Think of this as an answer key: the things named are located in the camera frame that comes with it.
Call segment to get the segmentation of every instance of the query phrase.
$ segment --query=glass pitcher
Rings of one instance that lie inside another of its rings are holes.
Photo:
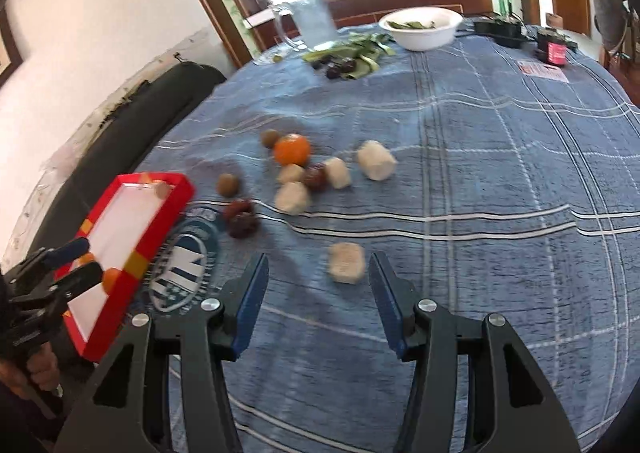
[[[298,0],[271,6],[276,31],[294,50],[324,50],[338,40],[335,23],[324,0]],[[284,32],[282,16],[291,14],[302,41],[293,41]]]

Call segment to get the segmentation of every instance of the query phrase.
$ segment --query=orange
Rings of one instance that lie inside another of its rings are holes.
[[[102,273],[102,288],[107,293],[107,296],[111,294],[119,275],[120,269],[116,269],[115,267],[111,267]]]
[[[93,253],[86,253],[85,255],[80,256],[80,258],[78,258],[78,267],[82,267],[83,265],[86,265],[87,263],[91,263],[92,261],[95,261],[95,256]]]
[[[281,165],[304,166],[311,155],[311,145],[306,137],[290,133],[280,138],[273,147],[273,158]]]

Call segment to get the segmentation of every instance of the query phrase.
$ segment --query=paper card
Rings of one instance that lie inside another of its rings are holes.
[[[558,67],[552,67],[551,65],[545,65],[543,63],[536,63],[535,61],[518,61],[518,67],[520,67],[522,73],[527,76],[553,79],[554,81],[561,81],[562,83],[569,82],[564,72]]]

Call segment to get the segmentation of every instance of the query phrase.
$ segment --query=metal bolt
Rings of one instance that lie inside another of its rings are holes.
[[[131,319],[131,323],[134,327],[143,327],[149,322],[149,316],[146,314],[136,314]]]
[[[421,299],[418,301],[418,308],[423,312],[433,312],[438,308],[438,304],[433,299]]]
[[[504,327],[507,320],[502,314],[489,314],[489,322],[496,327]]]
[[[200,303],[200,307],[202,308],[202,310],[206,310],[207,312],[217,310],[218,308],[220,308],[220,300],[216,298],[207,298],[202,303]]]

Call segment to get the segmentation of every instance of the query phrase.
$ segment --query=circular logo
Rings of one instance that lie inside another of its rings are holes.
[[[218,212],[189,209],[172,229],[146,273],[151,310],[186,313],[206,298],[218,257]]]

